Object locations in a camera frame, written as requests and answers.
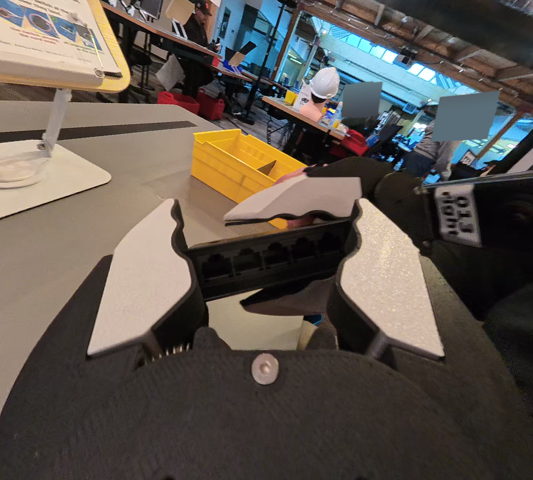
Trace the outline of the white hard hat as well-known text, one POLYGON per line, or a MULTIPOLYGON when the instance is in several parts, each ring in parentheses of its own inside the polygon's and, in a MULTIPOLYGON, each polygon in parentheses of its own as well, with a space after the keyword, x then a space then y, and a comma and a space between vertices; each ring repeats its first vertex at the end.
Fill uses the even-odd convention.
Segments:
POLYGON ((314 97, 324 100, 331 99, 337 95, 340 76, 335 67, 322 68, 316 72, 309 85, 314 97))

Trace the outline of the black network switch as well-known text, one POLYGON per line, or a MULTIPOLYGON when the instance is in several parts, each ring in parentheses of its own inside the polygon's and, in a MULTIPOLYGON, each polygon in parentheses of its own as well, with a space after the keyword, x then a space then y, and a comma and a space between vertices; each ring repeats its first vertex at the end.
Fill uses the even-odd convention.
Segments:
POLYGON ((349 220, 194 245, 191 260, 203 298, 305 283, 332 276, 354 237, 349 220))

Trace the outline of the mannequin head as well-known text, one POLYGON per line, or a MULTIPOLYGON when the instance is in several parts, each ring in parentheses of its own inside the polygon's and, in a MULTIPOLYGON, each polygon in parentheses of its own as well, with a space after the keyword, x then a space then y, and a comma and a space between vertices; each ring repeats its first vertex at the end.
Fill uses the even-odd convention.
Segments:
POLYGON ((299 114, 314 123, 318 123, 323 117, 323 110, 330 99, 324 99, 311 93, 310 99, 300 108, 299 114))

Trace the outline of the clear acrylic stand post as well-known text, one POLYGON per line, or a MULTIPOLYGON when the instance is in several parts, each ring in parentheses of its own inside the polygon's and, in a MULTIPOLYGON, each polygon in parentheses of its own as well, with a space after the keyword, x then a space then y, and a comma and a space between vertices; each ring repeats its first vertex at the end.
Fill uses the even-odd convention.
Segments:
POLYGON ((44 156, 51 158, 59 138, 68 104, 71 101, 71 90, 57 89, 52 101, 50 117, 41 139, 40 149, 44 156))

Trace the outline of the clear round disc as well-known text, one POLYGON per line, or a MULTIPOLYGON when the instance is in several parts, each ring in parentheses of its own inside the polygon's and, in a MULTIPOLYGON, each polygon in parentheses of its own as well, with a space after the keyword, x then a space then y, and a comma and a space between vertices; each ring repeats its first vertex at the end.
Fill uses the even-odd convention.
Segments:
POLYGON ((19 189, 39 183, 49 160, 43 151, 1 156, 1 189, 19 189))

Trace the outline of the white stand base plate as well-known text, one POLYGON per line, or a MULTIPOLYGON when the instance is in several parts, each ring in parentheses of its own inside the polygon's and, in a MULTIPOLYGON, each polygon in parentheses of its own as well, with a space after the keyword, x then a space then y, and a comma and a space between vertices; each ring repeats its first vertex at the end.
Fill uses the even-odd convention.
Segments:
MULTIPOLYGON (((41 151, 41 141, 1 143, 1 156, 41 151)), ((111 181, 111 174, 60 145, 45 163, 43 179, 19 189, 1 189, 1 218, 31 210, 111 181)))

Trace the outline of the red bin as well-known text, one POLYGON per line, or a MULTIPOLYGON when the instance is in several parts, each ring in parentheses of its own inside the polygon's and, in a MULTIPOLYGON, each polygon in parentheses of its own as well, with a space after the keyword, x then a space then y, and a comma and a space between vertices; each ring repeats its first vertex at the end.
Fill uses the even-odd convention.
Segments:
POLYGON ((199 105, 198 115, 210 121, 218 121, 223 117, 225 101, 220 94, 211 96, 204 88, 197 90, 196 102, 199 105))
POLYGON ((169 91, 160 91, 157 96, 158 104, 179 106, 192 114, 198 115, 200 105, 195 98, 169 91))
POLYGON ((339 144, 330 147, 328 155, 338 159, 344 159, 351 156, 363 156, 370 145, 365 137, 355 130, 349 129, 339 144))

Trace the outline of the yellow plastic bin with divider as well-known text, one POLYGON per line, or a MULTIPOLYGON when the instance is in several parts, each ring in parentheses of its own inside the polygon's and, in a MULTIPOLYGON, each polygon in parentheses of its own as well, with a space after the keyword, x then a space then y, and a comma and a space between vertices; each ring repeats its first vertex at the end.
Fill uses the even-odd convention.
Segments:
POLYGON ((239 129, 194 134, 191 176, 235 203, 305 165, 239 129))

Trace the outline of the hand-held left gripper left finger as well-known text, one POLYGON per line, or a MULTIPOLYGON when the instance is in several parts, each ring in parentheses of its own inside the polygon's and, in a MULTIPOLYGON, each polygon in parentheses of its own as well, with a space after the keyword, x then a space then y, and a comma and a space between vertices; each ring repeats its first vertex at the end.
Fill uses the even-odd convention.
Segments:
POLYGON ((207 305, 176 199, 163 201, 116 246, 87 348, 99 357, 134 344, 152 357, 192 342, 207 305))

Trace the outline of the wooden table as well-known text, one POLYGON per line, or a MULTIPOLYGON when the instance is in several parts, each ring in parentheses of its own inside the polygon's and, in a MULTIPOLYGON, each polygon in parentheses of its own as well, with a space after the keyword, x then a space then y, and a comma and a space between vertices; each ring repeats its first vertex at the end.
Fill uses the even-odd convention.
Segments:
POLYGON ((329 134, 339 141, 342 141, 342 139, 345 137, 345 134, 342 130, 315 122, 309 117, 301 115, 300 112, 294 108, 294 106, 285 104, 281 98, 262 97, 262 101, 270 107, 280 110, 289 121, 295 121, 297 124, 300 124, 303 127, 319 130, 321 133, 329 134))

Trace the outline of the long wooden workbench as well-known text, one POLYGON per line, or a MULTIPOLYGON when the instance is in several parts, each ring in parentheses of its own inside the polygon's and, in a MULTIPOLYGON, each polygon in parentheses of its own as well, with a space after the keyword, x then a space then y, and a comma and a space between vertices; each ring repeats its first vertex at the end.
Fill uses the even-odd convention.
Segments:
POLYGON ((110 18, 121 23, 125 28, 137 30, 149 36, 151 46, 155 46, 171 54, 176 54, 178 57, 201 63, 216 74, 230 77, 240 82, 250 83, 252 79, 255 79, 255 77, 241 74, 235 68, 228 69, 224 67, 221 57, 205 47, 178 37, 173 33, 160 30, 153 23, 146 23, 136 19, 106 2, 101 1, 101 5, 110 18))

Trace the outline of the person's right hand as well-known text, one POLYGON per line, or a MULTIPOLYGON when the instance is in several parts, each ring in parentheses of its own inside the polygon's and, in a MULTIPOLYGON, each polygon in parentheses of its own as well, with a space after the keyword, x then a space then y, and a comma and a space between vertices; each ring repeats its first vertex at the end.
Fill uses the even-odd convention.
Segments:
MULTIPOLYGON (((288 174, 280 177, 274 183, 274 185, 278 185, 278 184, 284 183, 285 181, 287 181, 289 179, 292 179, 292 178, 299 177, 302 174, 305 174, 305 169, 304 168, 297 169, 296 171, 293 171, 291 173, 288 173, 288 174)), ((318 221, 316 221, 315 219, 316 219, 316 217, 314 215, 311 215, 311 214, 307 215, 306 217, 301 217, 301 218, 298 218, 298 219, 289 219, 289 220, 286 221, 287 229, 296 229, 296 228, 309 226, 309 225, 312 225, 314 223, 318 223, 318 221)))

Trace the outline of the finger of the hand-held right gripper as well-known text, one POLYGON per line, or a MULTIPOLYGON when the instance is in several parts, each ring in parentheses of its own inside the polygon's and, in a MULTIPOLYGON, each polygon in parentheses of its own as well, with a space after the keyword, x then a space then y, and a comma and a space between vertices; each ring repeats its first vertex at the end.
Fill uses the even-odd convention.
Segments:
POLYGON ((291 281, 263 288, 242 299, 240 305, 245 311, 255 315, 324 315, 333 287, 333 278, 291 281))
POLYGON ((292 177, 238 203, 223 220, 226 225, 300 219, 322 215, 335 220, 351 216, 363 191, 359 177, 292 177))

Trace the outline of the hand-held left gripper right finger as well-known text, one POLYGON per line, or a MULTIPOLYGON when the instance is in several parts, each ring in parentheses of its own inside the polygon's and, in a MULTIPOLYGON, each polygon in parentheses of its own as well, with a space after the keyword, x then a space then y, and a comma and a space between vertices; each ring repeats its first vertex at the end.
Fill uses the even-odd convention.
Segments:
POLYGON ((443 343, 411 239, 360 199, 350 217, 346 250, 327 305, 340 347, 375 359, 396 348, 442 360, 443 343))

